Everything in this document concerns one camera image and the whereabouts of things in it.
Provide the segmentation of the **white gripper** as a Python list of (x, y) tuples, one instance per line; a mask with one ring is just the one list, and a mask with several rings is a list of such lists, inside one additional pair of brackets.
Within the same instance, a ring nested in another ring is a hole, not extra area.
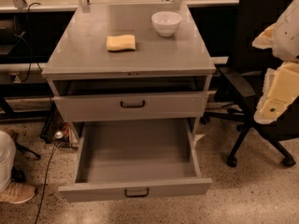
[[(265, 28), (252, 42), (257, 49), (271, 49), (276, 24)], [(277, 70), (268, 68), (254, 120), (260, 124), (276, 121), (299, 96), (299, 63), (284, 62)]]

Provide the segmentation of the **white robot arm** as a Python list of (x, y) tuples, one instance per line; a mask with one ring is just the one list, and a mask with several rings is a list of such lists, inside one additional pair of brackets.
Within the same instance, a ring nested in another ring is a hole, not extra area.
[(260, 124), (276, 121), (299, 96), (299, 0), (293, 0), (278, 20), (252, 42), (258, 49), (271, 49), (282, 61), (277, 69), (268, 68), (263, 95), (254, 120)]

